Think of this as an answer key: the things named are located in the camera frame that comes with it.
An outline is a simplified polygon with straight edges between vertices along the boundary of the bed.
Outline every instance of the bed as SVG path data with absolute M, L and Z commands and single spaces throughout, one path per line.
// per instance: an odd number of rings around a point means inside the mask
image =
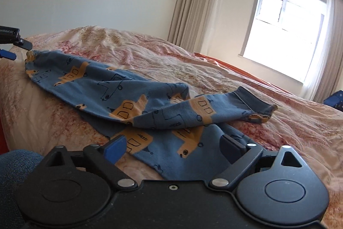
M 322 179 L 330 193 L 323 223 L 343 228 L 343 112 L 296 97 L 252 75 L 153 36 L 81 27 L 27 38 L 36 50 L 61 50 L 136 72 L 161 82 L 184 82 L 190 95 L 227 93 L 243 86 L 269 104 L 270 121 L 230 123 L 269 150 L 292 145 Z M 32 83 L 24 71 L 26 51 L 13 47 L 16 61 L 0 61 L 0 119 L 8 148 L 45 155 L 58 144 L 81 150 L 107 139 L 83 121 L 74 108 Z M 117 166 L 140 182 L 162 179 L 153 169 L 124 155 Z

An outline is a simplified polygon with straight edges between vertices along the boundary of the pant leg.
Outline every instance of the pant leg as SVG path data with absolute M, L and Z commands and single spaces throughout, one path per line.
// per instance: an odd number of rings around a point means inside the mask
M 43 156 L 26 150 L 0 155 L 0 228 L 18 229 L 24 224 L 14 192 Z

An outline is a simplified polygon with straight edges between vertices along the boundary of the cartoon print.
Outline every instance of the cartoon print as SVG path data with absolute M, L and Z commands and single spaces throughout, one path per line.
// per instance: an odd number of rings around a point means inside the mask
M 75 59 L 75 57 L 70 55 L 70 56 L 66 59 L 66 64 L 67 64 L 67 65 L 71 64 L 71 62 L 73 61 L 73 59 Z
M 249 116 L 250 114 L 251 114 L 251 113 L 248 112 L 248 111 L 243 111 L 243 112 L 242 112 L 242 118 L 247 117 L 247 116 Z
M 200 143 L 203 130 L 204 126 L 201 125 L 172 131 L 176 137 L 184 141 L 183 145 L 177 150 L 177 153 L 181 158 L 188 157 L 197 147 L 203 146 L 203 144 Z
M 111 81 L 125 81 L 125 80 L 134 80 L 134 78 L 131 78 L 129 76 L 121 76 L 118 73 L 114 74 L 114 76 L 111 78 Z
M 151 152 L 151 151 L 149 150 L 149 146 L 147 146 L 146 148 L 144 148 L 142 151 L 148 152 L 148 153 L 150 153 L 151 155 L 154 154 L 153 152 Z
M 119 119 L 123 123 L 133 124 L 133 118 L 142 114 L 147 103 L 148 99 L 144 94 L 140 96 L 137 102 L 124 100 L 117 109 L 111 109 L 109 116 Z
M 210 102 L 204 95 L 200 95 L 193 99 L 189 100 L 189 104 L 191 105 L 194 112 L 196 112 L 197 120 L 202 122 L 203 124 L 210 124 L 212 123 L 212 118 L 214 114 L 216 114 L 215 110 L 210 105 Z
M 107 101 L 111 98 L 111 96 L 116 92 L 116 90 L 121 91 L 123 87 L 121 86 L 121 82 L 119 85 L 117 83 L 110 83 L 108 81 L 102 81 L 98 83 L 99 86 L 105 87 L 105 93 L 100 97 L 102 101 Z
M 26 52 L 26 60 L 25 62 L 33 62 L 36 59 L 36 54 L 33 51 Z
M 154 167 L 153 167 L 157 172 L 159 172 L 160 174 L 162 174 L 163 173 L 163 170 L 161 169 L 161 165 L 154 165 Z
M 87 108 L 87 106 L 85 104 L 79 104 L 79 105 L 76 105 L 75 107 L 76 107 L 76 109 L 79 109 L 79 110 L 84 110 Z
M 177 104 L 177 103 L 181 103 L 183 102 L 183 98 L 181 96 L 181 94 L 177 93 L 175 95 L 173 95 L 170 99 L 169 99 L 171 104 Z
M 188 100 L 188 86 L 184 83 L 166 83 L 166 85 L 170 88 L 170 91 L 167 92 L 167 98 L 172 104 L 180 103 L 182 101 Z M 180 93 L 180 86 L 184 87 L 184 90 Z
M 153 127 L 151 129 L 156 129 L 157 126 L 160 128 L 167 128 L 170 129 L 175 128 L 177 126 L 185 126 L 185 120 L 182 118 L 181 114 L 174 114 L 173 116 L 168 116 L 163 111 L 163 109 L 155 110 L 152 114 L 153 118 Z
M 126 138 L 126 152 L 134 154 L 145 148 L 153 141 L 153 137 L 141 129 L 128 126 L 124 130 L 111 137 L 111 140 L 119 135 Z
M 248 116 L 248 121 L 253 121 L 254 123 L 266 123 L 270 119 L 270 116 L 252 114 Z
M 123 86 L 121 85 L 121 82 L 119 85 L 117 83 L 111 83 L 111 81 L 124 81 L 124 80 L 134 80 L 134 78 L 128 77 L 128 76 L 121 76 L 119 74 L 114 74 L 114 76 L 110 79 L 110 81 L 102 81 L 99 82 L 98 85 L 105 87 L 105 93 L 102 95 L 101 99 L 102 101 L 107 101 L 111 98 L 111 96 L 115 93 L 116 90 L 121 91 L 123 89 Z
M 38 70 L 25 70 L 25 73 L 32 78 L 33 75 L 35 75 L 36 73 L 38 73 Z
M 73 82 L 76 79 L 82 78 L 87 76 L 86 73 L 86 67 L 90 64 L 90 62 L 88 61 L 84 61 L 80 68 L 77 68 L 75 66 L 73 66 L 70 70 L 69 73 L 67 73 L 66 75 L 64 75 L 63 77 L 59 77 L 59 79 L 61 80 L 60 82 L 57 82 L 54 84 L 54 87 L 58 86 L 58 85 L 62 85 L 65 84 L 67 82 Z
M 46 74 L 47 74 L 47 73 L 50 73 L 50 72 L 51 72 L 51 70 L 47 70 L 47 71 L 45 71 L 43 74 L 41 74 L 41 73 L 39 73 L 39 72 L 37 71 L 37 73 L 35 73 L 34 75 L 32 75 L 31 80 L 34 81 L 34 82 L 36 82 L 36 83 L 38 83 L 38 84 L 40 84 L 40 83 L 41 83 L 41 80 L 47 78 L 47 75 L 46 75 Z

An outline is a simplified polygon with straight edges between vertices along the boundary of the wrinkled fabric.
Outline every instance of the wrinkled fabric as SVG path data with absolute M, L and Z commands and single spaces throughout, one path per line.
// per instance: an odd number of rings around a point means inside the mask
M 0 228 L 19 229 L 23 217 L 15 202 L 15 191 L 38 166 L 42 156 L 31 151 L 16 150 L 0 155 Z
M 126 137 L 126 151 L 169 180 L 206 180 L 240 155 L 222 135 L 251 140 L 228 124 L 265 123 L 277 109 L 243 87 L 227 94 L 189 96 L 185 83 L 162 83 L 60 51 L 29 51 L 30 79 L 82 112 L 109 139 Z
M 154 36 L 88 26 L 26 39 L 35 50 L 60 50 L 150 80 L 187 83 L 191 98 L 226 94 L 243 86 L 264 102 L 276 104 L 278 110 L 267 123 L 230 125 L 269 150 L 293 146 L 329 190 L 324 224 L 343 228 L 343 112 L 277 91 Z M 0 59 L 0 118 L 9 149 L 46 155 L 58 144 L 72 151 L 108 141 L 72 106 L 32 83 L 24 71 L 25 50 L 11 51 L 17 54 L 15 61 Z M 162 178 L 128 153 L 116 166 L 139 183 Z

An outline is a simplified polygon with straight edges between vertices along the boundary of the blue bag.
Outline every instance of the blue bag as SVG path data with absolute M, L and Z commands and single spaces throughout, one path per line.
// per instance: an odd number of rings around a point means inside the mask
M 324 100 L 324 104 L 343 112 L 343 91 L 335 92 Z

